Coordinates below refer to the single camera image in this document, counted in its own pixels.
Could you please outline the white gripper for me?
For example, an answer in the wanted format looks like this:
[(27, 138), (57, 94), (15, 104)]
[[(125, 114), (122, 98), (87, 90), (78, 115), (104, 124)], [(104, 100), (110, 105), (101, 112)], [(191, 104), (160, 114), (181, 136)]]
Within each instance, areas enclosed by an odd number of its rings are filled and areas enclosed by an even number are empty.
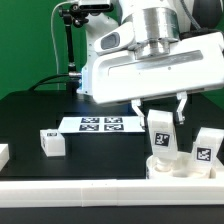
[(99, 104), (132, 100), (132, 109), (145, 129), (140, 99), (176, 94), (176, 121), (183, 124), (187, 93), (224, 87), (223, 52), (224, 37), (216, 32), (174, 43), (168, 55), (137, 60), (133, 52), (124, 50), (101, 56), (92, 69), (93, 98)]

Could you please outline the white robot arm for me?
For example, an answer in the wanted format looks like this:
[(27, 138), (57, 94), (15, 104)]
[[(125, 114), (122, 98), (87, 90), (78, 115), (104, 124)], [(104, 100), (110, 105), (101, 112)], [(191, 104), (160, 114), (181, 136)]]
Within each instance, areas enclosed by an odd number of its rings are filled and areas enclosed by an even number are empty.
[(187, 95), (224, 87), (224, 34), (197, 27), (184, 0), (79, 0), (88, 59), (80, 94), (101, 105), (175, 96), (178, 123)]

